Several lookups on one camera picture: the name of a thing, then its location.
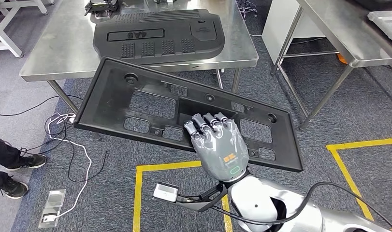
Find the orange object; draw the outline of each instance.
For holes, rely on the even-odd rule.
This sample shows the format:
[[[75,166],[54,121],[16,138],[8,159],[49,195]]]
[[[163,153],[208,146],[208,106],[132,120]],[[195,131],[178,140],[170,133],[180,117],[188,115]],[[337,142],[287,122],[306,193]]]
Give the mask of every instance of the orange object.
[[[345,58],[341,54],[337,54],[338,60],[341,61],[344,64],[348,64]]]

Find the stainless steel table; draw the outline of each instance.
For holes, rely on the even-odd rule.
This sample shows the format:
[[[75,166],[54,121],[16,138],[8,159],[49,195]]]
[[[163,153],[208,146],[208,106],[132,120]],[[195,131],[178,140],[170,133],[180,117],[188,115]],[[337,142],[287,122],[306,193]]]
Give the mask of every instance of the stainless steel table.
[[[122,13],[207,9],[220,16],[226,39],[218,56],[155,64],[148,66],[150,68],[164,72],[236,68],[232,92],[237,92],[241,68],[257,65],[257,51],[234,0],[177,0],[168,4],[156,4],[152,0],[124,2]],[[77,111],[76,106],[56,80],[92,78],[98,67],[100,59],[92,45],[95,24],[89,16],[84,16],[86,3],[86,0],[62,1],[19,73],[26,81],[48,81],[74,112]]]
[[[377,65],[390,65],[392,68],[392,41],[373,22],[368,20],[367,15],[369,11],[355,2],[347,0],[297,0],[297,2],[300,4],[300,8],[284,41],[281,52],[273,67],[272,74],[279,68],[297,99],[307,117],[305,122],[300,126],[303,129],[320,111],[354,68]],[[286,55],[287,48],[291,43],[291,37],[303,11],[309,15],[311,20],[314,21],[337,51]],[[319,104],[311,113],[308,113],[287,74],[282,69],[281,62],[284,58],[336,53],[340,53],[348,65]]]

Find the shoe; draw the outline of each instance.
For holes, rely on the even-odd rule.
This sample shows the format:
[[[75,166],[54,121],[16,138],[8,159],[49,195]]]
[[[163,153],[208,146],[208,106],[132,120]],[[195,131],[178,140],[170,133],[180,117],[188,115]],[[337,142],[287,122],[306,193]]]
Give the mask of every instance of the shoe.
[[[11,199],[19,199],[25,196],[29,187],[25,183],[14,181],[11,176],[6,179],[6,181],[0,187],[1,193],[4,191],[5,196]]]
[[[40,168],[46,163],[46,156],[44,155],[33,155],[33,156],[21,156],[19,161],[12,166],[6,167],[8,171],[16,171],[22,167],[27,168]]]

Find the robot finger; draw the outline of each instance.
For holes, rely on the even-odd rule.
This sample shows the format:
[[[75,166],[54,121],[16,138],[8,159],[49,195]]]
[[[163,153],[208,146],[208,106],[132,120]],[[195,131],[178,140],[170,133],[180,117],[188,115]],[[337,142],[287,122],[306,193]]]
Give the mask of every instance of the robot finger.
[[[222,114],[221,112],[219,112],[218,114],[215,114],[214,117],[217,118],[217,120],[220,121],[220,122],[222,122],[222,121],[227,119],[227,117],[224,116],[224,114]]]
[[[204,126],[207,126],[207,123],[203,119],[201,114],[195,114],[191,119],[193,119],[193,121],[197,124],[200,130],[202,130]]]
[[[194,126],[193,121],[186,121],[184,124],[184,128],[186,128],[187,132],[190,134],[192,138],[200,138],[200,134],[197,132],[196,127]]]
[[[217,119],[213,117],[210,113],[203,115],[203,118],[209,123],[210,126],[213,126]]]

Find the black engine cover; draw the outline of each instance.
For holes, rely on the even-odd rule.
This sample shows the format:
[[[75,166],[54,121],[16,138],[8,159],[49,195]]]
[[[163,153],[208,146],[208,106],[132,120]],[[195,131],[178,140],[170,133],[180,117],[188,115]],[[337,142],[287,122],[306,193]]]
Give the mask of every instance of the black engine cover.
[[[206,9],[119,14],[96,25],[93,46],[100,57],[159,64],[213,58],[224,33]]]

